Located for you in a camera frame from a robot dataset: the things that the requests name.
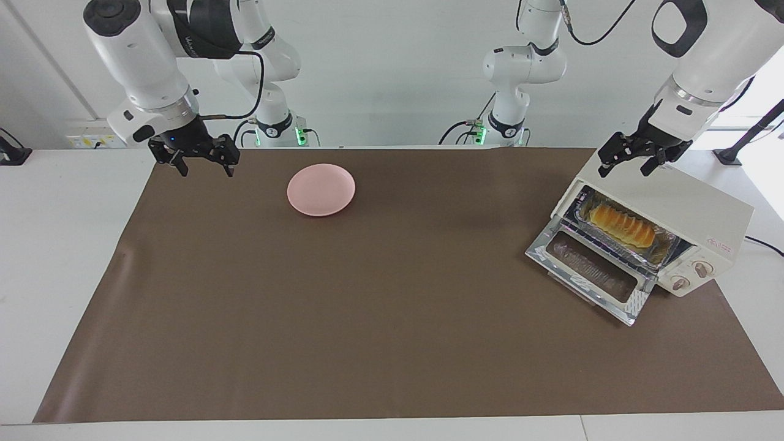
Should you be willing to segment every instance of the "oven knob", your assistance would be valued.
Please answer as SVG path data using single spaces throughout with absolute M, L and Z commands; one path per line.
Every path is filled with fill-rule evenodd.
M 694 271 L 697 273 L 700 279 L 705 279 L 709 275 L 713 274 L 713 266 L 707 262 L 695 262 Z
M 673 291 L 680 291 L 683 288 L 688 288 L 691 282 L 685 277 L 673 277 Z

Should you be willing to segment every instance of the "black stand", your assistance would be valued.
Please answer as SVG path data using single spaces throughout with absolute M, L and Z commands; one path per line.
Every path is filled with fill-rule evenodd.
M 754 127 L 749 129 L 735 145 L 723 150 L 714 150 L 713 154 L 716 155 L 719 162 L 726 166 L 742 166 L 743 164 L 738 160 L 738 153 L 741 149 L 748 145 L 749 142 L 759 135 L 760 132 L 765 130 L 765 127 L 768 127 L 768 125 L 775 121 L 782 113 L 784 113 L 784 100 L 779 101 L 779 103 L 776 104 L 767 115 L 763 116 Z
M 16 148 L 0 137 L 0 166 L 21 166 L 32 152 L 30 148 Z

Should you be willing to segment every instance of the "wall socket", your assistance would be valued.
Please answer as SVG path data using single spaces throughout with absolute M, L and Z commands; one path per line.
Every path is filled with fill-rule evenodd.
M 66 133 L 66 138 L 71 144 L 71 148 L 98 149 L 98 148 L 127 148 L 108 127 L 81 127 L 70 129 Z

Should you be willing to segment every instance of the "white toaster oven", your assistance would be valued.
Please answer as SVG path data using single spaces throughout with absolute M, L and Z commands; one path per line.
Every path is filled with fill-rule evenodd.
M 643 177 L 643 161 L 623 163 L 602 178 L 594 154 L 526 252 L 567 288 L 628 326 L 655 285 L 683 297 L 727 271 L 753 214 L 753 207 L 673 166 Z M 643 243 L 630 241 L 619 233 L 622 225 L 602 224 L 594 212 L 601 206 L 617 213 L 620 224 L 652 229 L 652 243 L 650 236 Z

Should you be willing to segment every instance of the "bread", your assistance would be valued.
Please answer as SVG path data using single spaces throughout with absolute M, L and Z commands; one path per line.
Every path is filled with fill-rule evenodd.
M 590 222 L 619 241 L 643 250 L 650 248 L 656 237 L 656 232 L 648 222 L 628 216 L 605 204 L 591 210 Z

